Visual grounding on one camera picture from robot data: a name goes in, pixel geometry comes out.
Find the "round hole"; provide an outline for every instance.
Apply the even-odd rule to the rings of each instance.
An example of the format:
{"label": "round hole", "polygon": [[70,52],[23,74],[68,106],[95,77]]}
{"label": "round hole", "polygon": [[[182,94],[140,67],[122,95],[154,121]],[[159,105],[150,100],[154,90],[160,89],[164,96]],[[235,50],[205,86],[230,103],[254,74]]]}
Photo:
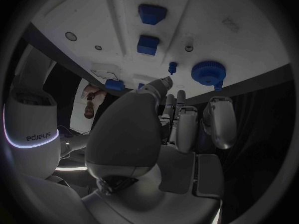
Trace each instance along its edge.
{"label": "round hole", "polygon": [[69,39],[70,41],[76,41],[77,40],[76,35],[74,33],[71,33],[71,32],[65,33],[65,37],[67,39]]}
{"label": "round hole", "polygon": [[185,51],[187,51],[187,52],[193,51],[193,47],[192,46],[186,46]]}
{"label": "round hole", "polygon": [[95,48],[96,48],[98,51],[101,51],[101,50],[102,50],[102,47],[101,47],[101,46],[95,46]]}

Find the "sharpa logo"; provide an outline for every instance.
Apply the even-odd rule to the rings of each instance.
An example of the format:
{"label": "sharpa logo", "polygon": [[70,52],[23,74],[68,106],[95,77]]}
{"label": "sharpa logo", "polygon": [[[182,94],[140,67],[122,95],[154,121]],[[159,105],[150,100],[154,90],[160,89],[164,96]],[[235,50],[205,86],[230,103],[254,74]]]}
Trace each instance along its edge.
{"label": "sharpa logo", "polygon": [[33,136],[27,136],[26,139],[27,139],[27,141],[31,141],[31,140],[38,140],[38,139],[48,138],[50,136],[51,136],[51,132],[44,133],[44,134],[35,134]]}

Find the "blue plastic part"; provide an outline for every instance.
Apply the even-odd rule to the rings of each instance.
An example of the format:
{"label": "blue plastic part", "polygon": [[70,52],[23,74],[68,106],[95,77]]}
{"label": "blue plastic part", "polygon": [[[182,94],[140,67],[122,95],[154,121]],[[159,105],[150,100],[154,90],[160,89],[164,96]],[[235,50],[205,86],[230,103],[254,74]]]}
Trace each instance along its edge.
{"label": "blue plastic part", "polygon": [[177,63],[170,62],[168,72],[173,75],[176,72]]}
{"label": "blue plastic part", "polygon": [[142,23],[156,25],[166,17],[167,9],[159,6],[140,5],[139,15]]}
{"label": "blue plastic part", "polygon": [[214,86],[216,91],[222,90],[226,77],[225,67],[216,61],[204,61],[196,64],[191,71],[193,80],[205,86]]}
{"label": "blue plastic part", "polygon": [[154,56],[159,44],[159,39],[150,36],[140,36],[137,52]]}
{"label": "blue plastic part", "polygon": [[142,86],[144,86],[144,84],[143,84],[143,83],[139,83],[139,85],[138,85],[138,90],[139,90]]}
{"label": "blue plastic part", "polygon": [[125,89],[123,81],[107,80],[105,87],[110,90],[122,91]]}

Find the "person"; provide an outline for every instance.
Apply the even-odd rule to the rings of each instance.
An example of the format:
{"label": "person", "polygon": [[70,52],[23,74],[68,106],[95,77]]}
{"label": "person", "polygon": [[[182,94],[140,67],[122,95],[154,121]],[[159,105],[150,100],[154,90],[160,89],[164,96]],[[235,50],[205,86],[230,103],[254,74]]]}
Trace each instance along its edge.
{"label": "person", "polygon": [[91,119],[95,115],[95,110],[103,103],[107,95],[106,91],[101,90],[98,87],[87,85],[81,95],[81,99],[86,103],[84,110],[84,117]]}

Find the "man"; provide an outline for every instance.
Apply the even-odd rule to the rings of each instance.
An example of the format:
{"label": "man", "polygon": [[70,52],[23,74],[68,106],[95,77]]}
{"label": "man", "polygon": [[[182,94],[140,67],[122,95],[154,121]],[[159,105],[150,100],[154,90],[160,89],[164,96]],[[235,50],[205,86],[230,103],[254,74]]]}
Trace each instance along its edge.
{"label": "man", "polygon": [[86,103],[84,117],[91,119],[95,115],[95,110],[103,103],[107,95],[106,91],[98,87],[87,85],[81,95],[81,99]]}

